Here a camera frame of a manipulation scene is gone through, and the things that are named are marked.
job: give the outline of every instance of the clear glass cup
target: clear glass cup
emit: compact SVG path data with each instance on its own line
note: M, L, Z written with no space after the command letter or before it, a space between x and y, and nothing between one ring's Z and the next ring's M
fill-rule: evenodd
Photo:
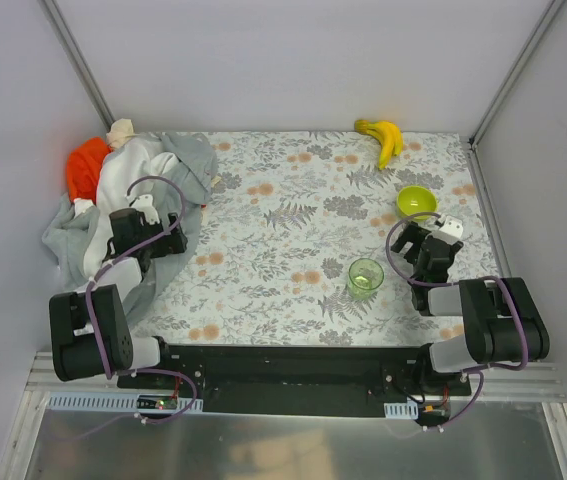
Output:
M347 276L347 289L355 300L366 300L383 283L383 268L371 258L359 258L352 265Z

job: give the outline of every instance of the gray cloth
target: gray cloth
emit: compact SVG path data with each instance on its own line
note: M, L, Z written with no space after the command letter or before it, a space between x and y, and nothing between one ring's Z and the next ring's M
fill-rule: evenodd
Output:
M141 320L154 298L165 290L194 255L201 230L200 205L209 202L210 182L218 171L216 153L204 135L189 136L166 132L158 137L164 151L174 153L180 160L164 176L176 183L185 196L185 216L181 221L181 228L188 244L183 254L154 259L141 284L128 294L123 302L123 309L131 327ZM154 182L151 194L154 207L167 227L167 214L181 211L179 195L168 184L160 181ZM98 209L92 207L74 218L74 206L65 194L61 197L59 212L43 233L43 243L59 261L66 290L74 290L88 280L83 273L83 257L94 236L98 217Z

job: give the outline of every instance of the fabric pile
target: fabric pile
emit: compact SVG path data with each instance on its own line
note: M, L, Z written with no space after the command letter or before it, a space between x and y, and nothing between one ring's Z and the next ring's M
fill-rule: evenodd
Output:
M186 199L181 228L188 247L183 254L154 259L142 283L126 297L123 309L133 326L194 255L201 206L211 198L218 161L202 134L134 134L129 120L123 125L119 122L112 126L112 130L117 127L114 136L108 134L114 151L102 139L93 138L70 154L66 168L69 193L61 198L43 243L58 258L64 288L77 289L101 268L112 237L109 214L129 207L129 185L146 175L160 175L176 183ZM131 198L144 194L153 196L154 208L167 227L167 214L181 208L178 193L164 182L147 180L132 189Z

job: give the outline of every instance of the black mounting bar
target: black mounting bar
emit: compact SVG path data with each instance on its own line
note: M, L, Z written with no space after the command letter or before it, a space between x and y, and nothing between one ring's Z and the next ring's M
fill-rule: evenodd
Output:
M410 394L441 395L413 382L419 348L252 347L163 345L159 367L182 372L197 385L206 412L384 417L384 403ZM451 395L470 395L460 374L448 375ZM172 390L174 379L139 373L119 388ZM187 383L179 392L191 395Z

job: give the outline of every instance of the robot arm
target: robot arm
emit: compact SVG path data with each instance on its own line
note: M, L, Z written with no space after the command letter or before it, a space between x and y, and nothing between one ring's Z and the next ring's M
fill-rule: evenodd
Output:
M168 214L170 223L176 214ZM110 214L113 236L108 242L105 261L127 252L163 230L159 215L152 206L152 196L142 195L130 208ZM92 292L94 312L113 371L157 365L161 341L130 335L123 311L123 301L147 273L151 260L183 253L187 238L180 226L113 265ZM54 370L63 381L87 378L104 373L94 329L89 322L85 288L55 295L50 299L50 329Z
M414 266L411 279L445 284L448 268L463 247L463 227L458 219L442 217L430 231L409 223L391 250L404 255ZM521 278L501 279L509 292L521 321L528 349L527 360L547 357L550 340L532 296ZM449 381L451 374L494 362L520 362L521 339L503 292L485 279L461 280L442 287L411 285L412 303L424 316L461 316L464 334L425 345L414 369L414 380L421 385L437 386Z

